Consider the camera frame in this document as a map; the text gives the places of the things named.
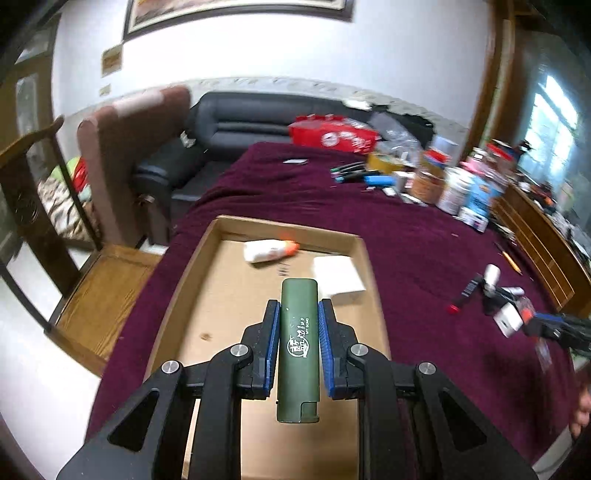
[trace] triangular cutout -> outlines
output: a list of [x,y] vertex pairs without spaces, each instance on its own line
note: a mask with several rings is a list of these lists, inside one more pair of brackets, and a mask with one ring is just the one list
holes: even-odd
[[484,432],[462,410],[447,390],[439,392],[439,401],[456,450],[466,452],[486,443]]
[[139,452],[143,445],[148,426],[154,414],[160,393],[152,390],[141,403],[125,417],[109,435],[109,443],[118,445],[132,452]]

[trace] metal screw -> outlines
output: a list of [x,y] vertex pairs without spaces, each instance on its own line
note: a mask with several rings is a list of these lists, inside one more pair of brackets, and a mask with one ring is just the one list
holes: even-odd
[[167,375],[175,373],[179,368],[180,365],[176,360],[169,360],[162,364],[162,371]]
[[437,371],[437,368],[432,363],[425,362],[418,366],[418,371],[424,375],[433,375]]
[[232,348],[230,348],[230,353],[234,356],[243,356],[248,353],[248,347],[238,343],[237,345],[234,345]]
[[355,345],[353,345],[351,347],[351,353],[354,356],[364,356],[364,355],[367,355],[368,352],[369,352],[369,348],[367,348],[367,346],[362,343],[356,343]]

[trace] white logo on red bag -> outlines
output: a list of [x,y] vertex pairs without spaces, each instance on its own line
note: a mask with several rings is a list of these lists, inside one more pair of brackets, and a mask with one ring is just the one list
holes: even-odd
[[325,147],[331,148],[339,143],[339,136],[334,132],[324,134],[322,135],[321,142]]

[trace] framed painting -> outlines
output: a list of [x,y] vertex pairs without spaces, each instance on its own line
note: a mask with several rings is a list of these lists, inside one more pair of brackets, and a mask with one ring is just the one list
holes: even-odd
[[129,0],[124,40],[196,18],[244,13],[316,15],[351,21],[355,0]]

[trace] dark green case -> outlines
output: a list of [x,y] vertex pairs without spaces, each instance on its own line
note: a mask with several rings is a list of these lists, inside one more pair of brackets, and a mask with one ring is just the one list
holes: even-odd
[[315,423],[319,401],[318,284],[288,278],[281,286],[277,421]]

